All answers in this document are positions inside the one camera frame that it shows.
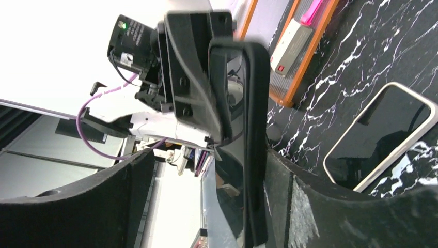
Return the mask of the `black smartphone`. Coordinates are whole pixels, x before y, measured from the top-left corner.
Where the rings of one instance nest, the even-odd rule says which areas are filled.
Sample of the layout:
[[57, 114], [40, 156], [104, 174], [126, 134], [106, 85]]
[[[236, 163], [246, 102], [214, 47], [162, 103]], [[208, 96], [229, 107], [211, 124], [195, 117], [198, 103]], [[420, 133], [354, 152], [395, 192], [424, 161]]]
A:
[[214, 161], [202, 179], [203, 215], [207, 247], [243, 247], [243, 95], [241, 52], [213, 48], [213, 81], [220, 82], [221, 98], [229, 108], [232, 128], [224, 140], [214, 141]]

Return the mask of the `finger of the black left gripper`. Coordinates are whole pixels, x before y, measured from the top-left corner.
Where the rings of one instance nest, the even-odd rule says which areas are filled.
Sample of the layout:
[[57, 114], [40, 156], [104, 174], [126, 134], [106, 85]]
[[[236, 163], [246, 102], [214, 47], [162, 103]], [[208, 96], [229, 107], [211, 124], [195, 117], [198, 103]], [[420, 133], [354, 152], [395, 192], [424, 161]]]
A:
[[208, 132], [215, 142], [231, 138], [224, 84], [225, 64], [209, 69], [213, 38], [233, 39], [229, 11], [170, 11], [164, 18], [169, 74], [176, 119]]

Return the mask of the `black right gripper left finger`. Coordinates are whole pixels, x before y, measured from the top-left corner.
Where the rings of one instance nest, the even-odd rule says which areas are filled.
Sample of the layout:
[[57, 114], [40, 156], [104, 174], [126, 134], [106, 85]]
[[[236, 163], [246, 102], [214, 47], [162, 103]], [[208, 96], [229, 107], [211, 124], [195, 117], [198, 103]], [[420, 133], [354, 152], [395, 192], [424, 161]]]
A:
[[155, 157], [145, 149], [91, 176], [1, 201], [1, 247], [133, 247]]

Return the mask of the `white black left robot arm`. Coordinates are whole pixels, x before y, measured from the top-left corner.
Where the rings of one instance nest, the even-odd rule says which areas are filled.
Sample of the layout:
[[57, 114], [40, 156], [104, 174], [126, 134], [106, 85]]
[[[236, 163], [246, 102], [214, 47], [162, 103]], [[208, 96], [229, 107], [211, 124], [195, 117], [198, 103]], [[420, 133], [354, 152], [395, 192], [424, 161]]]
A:
[[120, 15], [107, 57], [116, 71], [133, 73], [109, 90], [95, 83], [79, 112], [83, 123], [110, 136], [168, 138], [187, 146], [215, 148], [238, 139], [243, 110], [228, 91], [232, 56], [210, 52], [215, 38], [233, 38], [228, 11], [171, 11], [155, 28]]

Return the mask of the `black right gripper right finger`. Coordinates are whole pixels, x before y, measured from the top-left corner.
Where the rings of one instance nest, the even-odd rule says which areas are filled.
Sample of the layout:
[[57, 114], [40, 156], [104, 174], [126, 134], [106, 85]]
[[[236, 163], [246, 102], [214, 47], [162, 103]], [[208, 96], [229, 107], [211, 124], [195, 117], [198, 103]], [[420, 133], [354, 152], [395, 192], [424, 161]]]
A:
[[437, 187], [374, 198], [270, 149], [265, 190], [267, 247], [437, 247]]

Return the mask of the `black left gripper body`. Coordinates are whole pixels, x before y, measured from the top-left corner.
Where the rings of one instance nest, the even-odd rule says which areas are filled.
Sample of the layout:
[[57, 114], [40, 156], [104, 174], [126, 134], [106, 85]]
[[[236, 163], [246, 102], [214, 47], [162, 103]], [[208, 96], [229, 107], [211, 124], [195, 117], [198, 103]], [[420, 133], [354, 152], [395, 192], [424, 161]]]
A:
[[119, 15], [107, 57], [119, 75], [122, 68], [138, 76], [141, 83], [135, 99], [162, 113], [174, 110], [163, 22], [153, 29]]

